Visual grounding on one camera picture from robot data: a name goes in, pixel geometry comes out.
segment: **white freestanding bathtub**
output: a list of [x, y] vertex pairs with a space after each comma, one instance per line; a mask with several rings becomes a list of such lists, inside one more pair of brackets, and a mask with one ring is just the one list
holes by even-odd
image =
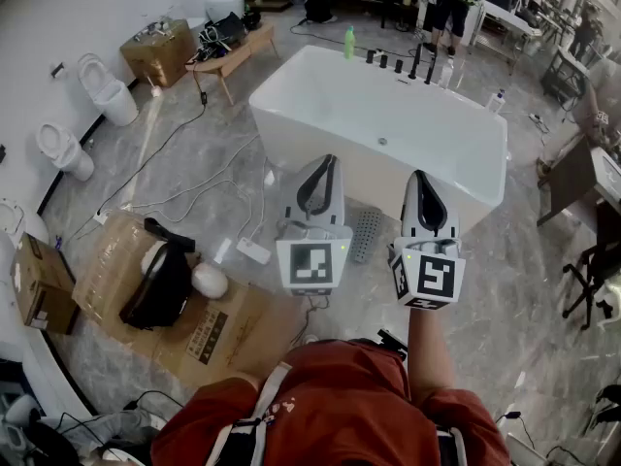
[[268, 158], [299, 171], [332, 153], [345, 195], [399, 219], [415, 169], [448, 183], [461, 232], [503, 201], [507, 122], [435, 84], [307, 46], [250, 96]]

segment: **chair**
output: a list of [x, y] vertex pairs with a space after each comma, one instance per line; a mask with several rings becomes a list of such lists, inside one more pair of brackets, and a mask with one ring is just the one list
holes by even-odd
[[[582, 264], [586, 266], [586, 280], [578, 271]], [[581, 255], [577, 267], [566, 264], [563, 273], [571, 271], [582, 285], [582, 293], [569, 309], [563, 311], [563, 318], [567, 319], [570, 314], [586, 300], [586, 323], [580, 328], [587, 330], [591, 326], [591, 312], [593, 311], [593, 297], [604, 285], [604, 281], [616, 275], [621, 269], [621, 241], [597, 244], [585, 250]], [[606, 301], [596, 303], [596, 306], [604, 310], [606, 319], [612, 317], [612, 307]]]

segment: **cardboard box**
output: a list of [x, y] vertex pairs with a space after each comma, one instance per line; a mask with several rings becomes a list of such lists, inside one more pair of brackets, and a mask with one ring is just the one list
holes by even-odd
[[139, 330], [121, 321], [118, 313], [140, 284], [140, 262], [155, 241], [141, 216], [111, 213], [74, 289], [78, 305], [110, 336], [187, 385], [214, 383], [238, 372], [267, 377], [300, 329], [297, 299], [229, 281], [218, 300], [194, 292], [172, 327]]
[[196, 52], [190, 28], [184, 19], [168, 22], [167, 36], [144, 34], [140, 42], [132, 37], [121, 46], [120, 52], [136, 78], [146, 82], [149, 76], [153, 84], [172, 86], [186, 73], [185, 62]]
[[74, 282], [60, 251], [24, 233], [11, 278], [26, 326], [63, 334], [71, 331], [78, 306], [71, 298]]

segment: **toilet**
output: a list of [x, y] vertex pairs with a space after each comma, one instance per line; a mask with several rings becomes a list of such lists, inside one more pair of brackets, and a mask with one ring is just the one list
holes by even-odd
[[37, 145], [54, 166], [81, 182], [93, 174], [93, 159], [82, 150], [80, 142], [68, 129], [53, 122], [45, 122], [37, 132]]
[[48, 227], [41, 216], [14, 200], [0, 198], [0, 265], [3, 269], [7, 261], [10, 264], [13, 260], [14, 253], [9, 249], [6, 237], [9, 237], [16, 248], [24, 231], [46, 244], [49, 243]]
[[134, 97], [124, 82], [118, 80], [94, 53], [78, 61], [80, 82], [95, 107], [112, 124], [126, 126], [138, 116]]

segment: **black pants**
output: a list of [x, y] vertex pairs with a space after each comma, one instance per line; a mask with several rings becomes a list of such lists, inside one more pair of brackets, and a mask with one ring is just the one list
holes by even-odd
[[578, 62], [582, 60], [582, 57], [586, 53], [586, 49], [591, 41], [587, 37], [575, 35], [572, 44], [570, 45], [570, 54], [575, 57]]
[[453, 16], [451, 33], [461, 38], [464, 36], [464, 24], [470, 7], [459, 0], [437, 0], [434, 27], [443, 31], [449, 16]]

